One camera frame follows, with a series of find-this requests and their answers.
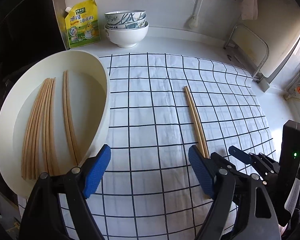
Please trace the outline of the yellow seasoning pouch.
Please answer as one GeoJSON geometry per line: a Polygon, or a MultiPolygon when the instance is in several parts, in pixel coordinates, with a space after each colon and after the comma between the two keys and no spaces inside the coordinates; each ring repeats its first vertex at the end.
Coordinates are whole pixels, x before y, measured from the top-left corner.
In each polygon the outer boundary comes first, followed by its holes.
{"type": "Polygon", "coordinates": [[[65,18],[70,48],[77,48],[101,40],[98,24],[98,8],[95,0],[74,5],[65,18]]]}

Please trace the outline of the wooden chopstick eight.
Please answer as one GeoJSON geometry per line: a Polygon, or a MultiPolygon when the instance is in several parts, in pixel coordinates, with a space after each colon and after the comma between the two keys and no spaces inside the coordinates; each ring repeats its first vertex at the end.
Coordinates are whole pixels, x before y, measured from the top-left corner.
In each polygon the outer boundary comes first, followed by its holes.
{"type": "Polygon", "coordinates": [[[68,100],[68,107],[69,107],[68,114],[69,114],[69,119],[70,119],[69,122],[70,122],[72,143],[73,143],[75,154],[76,154],[76,158],[77,158],[77,164],[79,164],[79,162],[81,160],[81,156],[80,156],[80,150],[79,150],[77,139],[76,139],[76,135],[75,135],[74,123],[73,123],[73,119],[72,119],[71,101],[70,101],[69,75],[67,77],[67,88],[68,88],[68,91],[67,91],[67,100],[68,100]]]}

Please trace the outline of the wooden chopstick five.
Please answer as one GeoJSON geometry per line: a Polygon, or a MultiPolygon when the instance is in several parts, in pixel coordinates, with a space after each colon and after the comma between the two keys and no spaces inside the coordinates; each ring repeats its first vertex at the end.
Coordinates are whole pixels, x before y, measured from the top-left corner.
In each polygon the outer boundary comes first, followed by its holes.
{"type": "Polygon", "coordinates": [[[49,175],[53,175],[53,165],[51,163],[51,146],[50,146],[50,105],[53,88],[53,79],[50,78],[47,82],[46,97],[44,103],[44,116],[43,116],[43,161],[44,171],[49,175]]]}

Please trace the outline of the middle patterned bowl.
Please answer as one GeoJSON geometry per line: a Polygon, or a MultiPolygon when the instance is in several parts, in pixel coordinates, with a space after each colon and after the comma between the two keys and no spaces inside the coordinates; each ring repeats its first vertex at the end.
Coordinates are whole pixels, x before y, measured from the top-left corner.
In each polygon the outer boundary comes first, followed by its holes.
{"type": "Polygon", "coordinates": [[[146,16],[140,20],[137,20],[132,23],[125,23],[119,25],[109,25],[106,24],[106,27],[109,29],[138,29],[144,27],[146,24],[146,16]]]}

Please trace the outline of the bottom white bowl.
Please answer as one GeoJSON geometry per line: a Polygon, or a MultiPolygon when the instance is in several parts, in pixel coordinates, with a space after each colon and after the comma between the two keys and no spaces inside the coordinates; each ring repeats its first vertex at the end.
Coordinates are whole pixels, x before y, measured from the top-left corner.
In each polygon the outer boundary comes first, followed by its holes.
{"type": "Polygon", "coordinates": [[[110,29],[104,27],[108,40],[120,48],[132,48],[142,41],[148,33],[149,23],[135,29],[110,29]]]}

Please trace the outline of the wooden chopstick ten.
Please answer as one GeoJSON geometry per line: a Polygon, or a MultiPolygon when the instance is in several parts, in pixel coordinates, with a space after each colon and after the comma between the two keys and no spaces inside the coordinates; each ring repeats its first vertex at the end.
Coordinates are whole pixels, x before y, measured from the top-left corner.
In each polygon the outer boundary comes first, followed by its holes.
{"type": "Polygon", "coordinates": [[[190,98],[191,98],[191,101],[192,101],[192,104],[193,104],[193,107],[194,107],[194,112],[195,112],[195,115],[196,115],[196,118],[197,118],[197,122],[198,122],[198,126],[199,126],[199,131],[200,131],[200,134],[201,134],[201,137],[202,137],[202,142],[203,142],[203,148],[204,148],[204,152],[205,152],[205,158],[209,158],[210,155],[209,155],[209,150],[207,148],[207,143],[206,143],[206,137],[205,137],[205,134],[204,134],[204,130],[203,130],[203,127],[202,127],[202,123],[200,121],[200,117],[199,117],[199,114],[198,114],[198,111],[196,109],[196,106],[194,104],[194,99],[190,93],[190,90],[189,90],[189,94],[190,94],[190,98]]]}

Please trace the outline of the wooden chopstick four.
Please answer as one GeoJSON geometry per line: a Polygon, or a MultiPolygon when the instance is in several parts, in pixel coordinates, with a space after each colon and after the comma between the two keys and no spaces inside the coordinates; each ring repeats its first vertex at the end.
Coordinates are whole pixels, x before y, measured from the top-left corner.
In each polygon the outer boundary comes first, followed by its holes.
{"type": "Polygon", "coordinates": [[[33,125],[32,125],[32,141],[31,141],[31,166],[30,178],[37,179],[39,174],[39,137],[42,124],[43,109],[46,97],[47,82],[50,78],[44,80],[42,87],[37,96],[34,109],[33,125]]]}

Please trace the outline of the wooden chopstick six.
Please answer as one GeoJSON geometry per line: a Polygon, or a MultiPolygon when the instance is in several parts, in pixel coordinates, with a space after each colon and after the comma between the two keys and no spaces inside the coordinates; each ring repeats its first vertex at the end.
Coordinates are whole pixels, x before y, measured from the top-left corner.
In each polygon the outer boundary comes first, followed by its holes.
{"type": "Polygon", "coordinates": [[[48,143],[49,143],[49,171],[53,176],[60,174],[56,147],[55,147],[55,136],[54,136],[54,99],[55,99],[55,88],[56,88],[56,78],[52,79],[51,92],[50,92],[50,101],[49,101],[49,132],[48,132],[48,143]]]}

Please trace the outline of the cutting board in rack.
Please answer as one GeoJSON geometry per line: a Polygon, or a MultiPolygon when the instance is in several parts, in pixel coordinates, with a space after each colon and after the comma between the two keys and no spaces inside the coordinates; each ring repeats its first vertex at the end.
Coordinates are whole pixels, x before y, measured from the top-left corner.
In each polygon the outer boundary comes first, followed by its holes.
{"type": "Polygon", "coordinates": [[[224,44],[224,49],[233,53],[263,92],[284,93],[299,79],[300,33],[288,46],[288,51],[280,54],[261,35],[238,23],[224,44]]]}

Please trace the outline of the white black grid cloth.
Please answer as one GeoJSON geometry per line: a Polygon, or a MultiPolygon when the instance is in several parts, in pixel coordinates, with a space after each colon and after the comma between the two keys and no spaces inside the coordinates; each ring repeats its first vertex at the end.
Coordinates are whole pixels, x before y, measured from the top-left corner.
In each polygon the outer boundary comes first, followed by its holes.
{"type": "Polygon", "coordinates": [[[252,77],[218,61],[172,54],[100,58],[110,77],[111,160],[87,204],[105,239],[194,239],[212,200],[188,160],[196,143],[184,89],[193,96],[210,152],[245,174],[236,146],[273,156],[252,77]]]}

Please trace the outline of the wooden chopstick two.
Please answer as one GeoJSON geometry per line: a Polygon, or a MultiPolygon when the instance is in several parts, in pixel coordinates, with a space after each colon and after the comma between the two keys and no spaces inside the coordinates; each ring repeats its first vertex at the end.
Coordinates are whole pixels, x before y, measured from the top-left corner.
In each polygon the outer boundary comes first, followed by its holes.
{"type": "Polygon", "coordinates": [[[21,161],[21,176],[23,179],[31,179],[30,178],[30,166],[31,166],[31,141],[32,141],[32,125],[33,125],[33,117],[34,117],[34,109],[35,103],[38,99],[34,100],[31,113],[27,122],[26,132],[23,142],[23,150],[22,150],[22,161],[21,161]]]}

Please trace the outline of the wooden chopstick three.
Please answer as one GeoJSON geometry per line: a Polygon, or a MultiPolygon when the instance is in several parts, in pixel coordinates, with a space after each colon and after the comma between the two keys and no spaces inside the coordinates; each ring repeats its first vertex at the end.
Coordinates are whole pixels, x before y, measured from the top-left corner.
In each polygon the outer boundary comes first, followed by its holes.
{"type": "Polygon", "coordinates": [[[36,150],[36,137],[38,118],[41,117],[40,107],[44,94],[49,84],[49,78],[45,79],[40,87],[38,95],[34,101],[31,114],[27,123],[26,134],[23,146],[23,162],[22,162],[22,174],[24,179],[34,179],[36,177],[35,167],[35,150],[36,150]]]}

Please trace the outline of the top patterned bowl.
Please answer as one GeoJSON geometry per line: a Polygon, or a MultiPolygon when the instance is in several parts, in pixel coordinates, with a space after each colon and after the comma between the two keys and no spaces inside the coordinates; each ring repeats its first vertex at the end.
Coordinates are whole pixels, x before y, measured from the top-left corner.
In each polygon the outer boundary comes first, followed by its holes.
{"type": "Polygon", "coordinates": [[[104,14],[109,25],[122,25],[137,22],[146,17],[145,10],[122,10],[104,14]]]}

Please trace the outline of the white long-handled brush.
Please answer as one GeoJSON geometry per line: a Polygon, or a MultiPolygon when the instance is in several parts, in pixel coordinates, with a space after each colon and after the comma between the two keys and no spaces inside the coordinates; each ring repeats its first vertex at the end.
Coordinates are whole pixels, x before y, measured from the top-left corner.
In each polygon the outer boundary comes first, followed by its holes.
{"type": "Polygon", "coordinates": [[[203,4],[203,0],[196,0],[193,9],[193,14],[186,22],[186,26],[191,30],[196,29],[199,25],[199,14],[202,8],[202,4],[203,4]]]}

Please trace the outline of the wooden chopstick seven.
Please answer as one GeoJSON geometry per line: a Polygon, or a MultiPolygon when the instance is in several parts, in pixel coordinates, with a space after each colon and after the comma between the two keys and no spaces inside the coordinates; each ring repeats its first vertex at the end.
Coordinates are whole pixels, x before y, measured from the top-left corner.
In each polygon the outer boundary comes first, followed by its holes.
{"type": "Polygon", "coordinates": [[[75,166],[77,166],[77,158],[74,150],[74,146],[72,143],[71,129],[70,129],[70,119],[68,114],[68,100],[67,100],[67,77],[68,71],[63,72],[63,86],[62,86],[62,98],[63,98],[63,116],[64,116],[64,124],[65,124],[65,132],[66,132],[66,140],[68,143],[68,148],[70,152],[70,156],[72,158],[72,162],[75,166]]]}

